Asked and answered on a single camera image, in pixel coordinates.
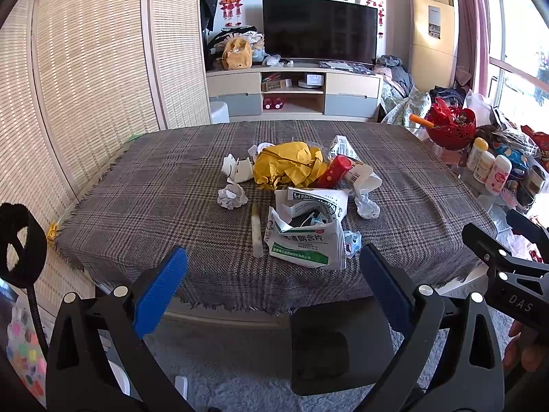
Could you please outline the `person's right hand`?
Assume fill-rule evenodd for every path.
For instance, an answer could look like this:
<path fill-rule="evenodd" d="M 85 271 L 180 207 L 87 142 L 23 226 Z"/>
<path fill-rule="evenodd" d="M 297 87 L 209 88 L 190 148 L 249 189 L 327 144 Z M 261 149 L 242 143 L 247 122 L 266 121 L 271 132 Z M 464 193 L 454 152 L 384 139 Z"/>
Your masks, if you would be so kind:
<path fill-rule="evenodd" d="M 523 333 L 523 324 L 519 321 L 513 321 L 508 337 L 511 341 L 507 344 L 502 366 L 504 369 L 512 369 L 517 364 L 520 364 L 527 372 L 535 372 L 541 366 L 545 357 L 548 355 L 548 348 L 532 344 L 528 347 L 520 348 L 519 341 Z"/>

